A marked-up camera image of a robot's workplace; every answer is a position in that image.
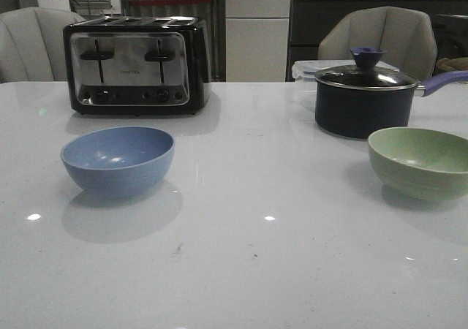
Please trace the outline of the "blue bowl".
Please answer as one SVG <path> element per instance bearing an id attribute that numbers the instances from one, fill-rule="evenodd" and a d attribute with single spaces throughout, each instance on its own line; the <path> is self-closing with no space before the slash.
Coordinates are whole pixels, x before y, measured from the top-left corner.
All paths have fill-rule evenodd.
<path id="1" fill-rule="evenodd" d="M 142 194 L 167 174 L 175 149 L 173 137 L 147 126 L 119 126 L 82 135 L 61 150 L 72 180 L 98 197 Z"/>

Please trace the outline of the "green bowl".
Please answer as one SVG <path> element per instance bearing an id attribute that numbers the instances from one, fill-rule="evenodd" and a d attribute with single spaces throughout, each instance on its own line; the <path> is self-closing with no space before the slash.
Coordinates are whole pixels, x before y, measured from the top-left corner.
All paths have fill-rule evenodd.
<path id="1" fill-rule="evenodd" d="M 377 176 L 402 194 L 446 201 L 467 195 L 467 139 L 432 129 L 392 127 L 368 138 Z"/>

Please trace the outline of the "clear plastic storage container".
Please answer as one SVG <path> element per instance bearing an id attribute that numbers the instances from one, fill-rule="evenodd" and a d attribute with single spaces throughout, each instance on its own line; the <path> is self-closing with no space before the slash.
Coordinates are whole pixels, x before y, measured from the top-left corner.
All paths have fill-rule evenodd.
<path id="1" fill-rule="evenodd" d="M 315 73 L 327 68 L 351 66 L 356 68 L 353 60 L 300 60 L 292 65 L 292 78 L 295 82 L 316 82 Z"/>

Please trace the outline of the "dark blue saucepan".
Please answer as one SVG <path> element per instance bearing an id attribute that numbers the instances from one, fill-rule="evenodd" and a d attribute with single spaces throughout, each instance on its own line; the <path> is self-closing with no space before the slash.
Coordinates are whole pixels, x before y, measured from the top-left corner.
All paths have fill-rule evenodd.
<path id="1" fill-rule="evenodd" d="M 407 126 L 414 95 L 425 97 L 466 80 L 466 71 L 446 72 L 399 90 L 354 90 L 316 81 L 315 121 L 336 135 L 366 139 L 379 129 Z"/>

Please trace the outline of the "white refrigerator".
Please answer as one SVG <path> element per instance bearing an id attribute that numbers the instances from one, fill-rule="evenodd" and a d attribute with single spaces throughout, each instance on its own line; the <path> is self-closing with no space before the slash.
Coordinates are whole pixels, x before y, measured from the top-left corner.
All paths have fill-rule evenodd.
<path id="1" fill-rule="evenodd" d="M 283 82 L 290 0 L 225 0 L 228 82 Z"/>

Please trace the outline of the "black chrome four-slot toaster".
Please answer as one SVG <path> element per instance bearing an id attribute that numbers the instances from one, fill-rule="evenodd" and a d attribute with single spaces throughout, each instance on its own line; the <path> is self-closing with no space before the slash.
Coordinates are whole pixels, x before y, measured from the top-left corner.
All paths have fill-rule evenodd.
<path id="1" fill-rule="evenodd" d="M 105 16 L 63 30 L 69 100 L 91 115 L 187 115 L 210 96 L 206 22 Z"/>

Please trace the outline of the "glass pot lid blue knob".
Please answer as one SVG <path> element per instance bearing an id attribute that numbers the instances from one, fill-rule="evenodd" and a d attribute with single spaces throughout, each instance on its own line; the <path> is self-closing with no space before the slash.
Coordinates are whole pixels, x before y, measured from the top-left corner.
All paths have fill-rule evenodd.
<path id="1" fill-rule="evenodd" d="M 315 79 L 325 85 L 354 90 L 399 90 L 416 86 L 418 80 L 413 76 L 377 66 L 387 52 L 380 48 L 350 48 L 353 64 L 321 69 L 315 72 Z"/>

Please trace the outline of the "dark kitchen counter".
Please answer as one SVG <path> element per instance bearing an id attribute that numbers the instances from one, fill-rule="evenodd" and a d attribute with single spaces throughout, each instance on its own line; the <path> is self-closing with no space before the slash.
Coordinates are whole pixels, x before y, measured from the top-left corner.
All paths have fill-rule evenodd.
<path id="1" fill-rule="evenodd" d="M 433 15 L 466 15 L 467 0 L 291 0 L 286 79 L 298 60 L 315 60 L 319 44 L 351 12 L 393 6 Z"/>

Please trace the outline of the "metal cart background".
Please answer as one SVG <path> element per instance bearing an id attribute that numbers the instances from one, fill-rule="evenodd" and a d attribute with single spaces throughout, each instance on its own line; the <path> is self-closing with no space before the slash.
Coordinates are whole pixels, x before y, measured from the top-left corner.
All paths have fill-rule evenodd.
<path id="1" fill-rule="evenodd" d="M 111 0 L 69 0 L 69 5 L 73 12 L 85 18 L 113 13 Z"/>

